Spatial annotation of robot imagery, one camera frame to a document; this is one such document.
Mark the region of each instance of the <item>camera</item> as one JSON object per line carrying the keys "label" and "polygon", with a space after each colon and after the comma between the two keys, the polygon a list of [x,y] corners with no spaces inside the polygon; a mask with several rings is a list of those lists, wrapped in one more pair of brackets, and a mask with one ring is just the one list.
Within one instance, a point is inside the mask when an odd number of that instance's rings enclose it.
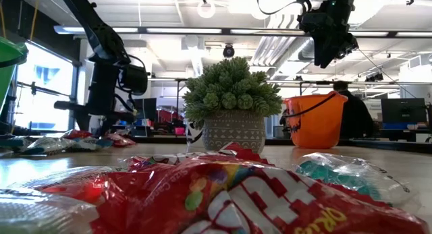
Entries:
{"label": "camera", "polygon": [[223,56],[225,58],[232,58],[234,56],[234,48],[232,45],[225,45],[225,48],[223,49]]}

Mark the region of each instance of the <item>computer monitor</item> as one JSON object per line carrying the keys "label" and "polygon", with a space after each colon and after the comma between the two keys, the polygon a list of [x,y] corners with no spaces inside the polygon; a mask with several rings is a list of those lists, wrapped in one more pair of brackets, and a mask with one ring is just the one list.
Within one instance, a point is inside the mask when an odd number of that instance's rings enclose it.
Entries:
{"label": "computer monitor", "polygon": [[424,98],[381,99],[383,123],[427,122]]}
{"label": "computer monitor", "polygon": [[157,119],[156,98],[134,99],[137,119]]}

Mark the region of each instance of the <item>succulent plant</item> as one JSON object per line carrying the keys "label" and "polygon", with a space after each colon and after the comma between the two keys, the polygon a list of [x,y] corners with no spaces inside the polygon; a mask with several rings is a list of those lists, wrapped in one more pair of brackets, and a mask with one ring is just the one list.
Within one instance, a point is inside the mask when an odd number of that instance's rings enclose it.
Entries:
{"label": "succulent plant", "polygon": [[186,117],[202,127],[205,118],[217,110],[247,110],[263,117],[278,114],[280,89],[268,84],[266,77],[263,71],[250,73],[247,60],[240,57],[205,67],[202,76],[186,82]]}

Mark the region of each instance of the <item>green container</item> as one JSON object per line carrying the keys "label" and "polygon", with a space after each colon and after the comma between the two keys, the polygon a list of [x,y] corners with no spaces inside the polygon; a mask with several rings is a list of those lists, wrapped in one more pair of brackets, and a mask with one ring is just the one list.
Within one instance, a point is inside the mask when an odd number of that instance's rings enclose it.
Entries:
{"label": "green container", "polygon": [[14,44],[0,37],[0,112],[3,110],[15,67],[26,62],[27,54],[28,49],[24,43]]}

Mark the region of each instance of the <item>table surface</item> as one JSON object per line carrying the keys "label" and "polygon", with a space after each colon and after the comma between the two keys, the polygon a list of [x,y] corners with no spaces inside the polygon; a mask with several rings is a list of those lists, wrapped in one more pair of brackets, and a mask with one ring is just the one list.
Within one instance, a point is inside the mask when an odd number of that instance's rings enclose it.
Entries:
{"label": "table surface", "polygon": [[[110,148],[102,152],[61,153],[48,157],[0,158],[0,187],[16,181],[41,177],[52,171],[71,167],[111,165],[118,166],[119,159],[129,156],[151,156],[186,152],[181,144],[138,144],[131,148]],[[191,148],[189,152],[202,152],[202,148]],[[432,226],[432,154],[396,152],[357,147],[335,147],[329,150],[300,149],[293,146],[266,146],[261,157],[284,169],[305,154],[314,152],[341,154],[359,157],[387,170],[394,177],[410,182],[420,191],[421,209],[417,216]]]}

